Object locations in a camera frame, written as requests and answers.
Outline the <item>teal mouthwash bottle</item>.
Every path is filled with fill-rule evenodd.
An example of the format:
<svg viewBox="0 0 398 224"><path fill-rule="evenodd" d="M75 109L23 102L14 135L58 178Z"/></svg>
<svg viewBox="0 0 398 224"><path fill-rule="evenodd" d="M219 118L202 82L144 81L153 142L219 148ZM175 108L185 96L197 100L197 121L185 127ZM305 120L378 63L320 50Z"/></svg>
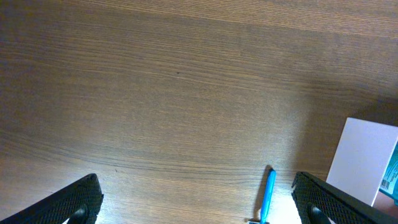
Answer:
<svg viewBox="0 0 398 224"><path fill-rule="evenodd" d="M382 178L379 191L394 200L397 206L397 147L392 153L387 169Z"/></svg>

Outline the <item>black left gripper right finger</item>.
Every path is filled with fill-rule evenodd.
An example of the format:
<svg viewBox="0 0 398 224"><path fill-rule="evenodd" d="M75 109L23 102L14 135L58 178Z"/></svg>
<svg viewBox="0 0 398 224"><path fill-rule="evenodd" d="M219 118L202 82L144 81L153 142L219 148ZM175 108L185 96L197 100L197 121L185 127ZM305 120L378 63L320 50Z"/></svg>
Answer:
<svg viewBox="0 0 398 224"><path fill-rule="evenodd" d="M298 172L292 198L301 222L397 224L397 219L372 208L308 172Z"/></svg>

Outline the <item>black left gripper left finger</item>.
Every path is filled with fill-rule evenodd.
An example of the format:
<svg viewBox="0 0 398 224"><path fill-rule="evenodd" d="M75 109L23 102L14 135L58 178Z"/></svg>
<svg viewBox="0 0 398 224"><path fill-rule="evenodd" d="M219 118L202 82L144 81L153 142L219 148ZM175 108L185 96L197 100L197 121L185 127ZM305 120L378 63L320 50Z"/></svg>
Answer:
<svg viewBox="0 0 398 224"><path fill-rule="evenodd" d="M88 174L1 223L95 224L104 195L96 174Z"/></svg>

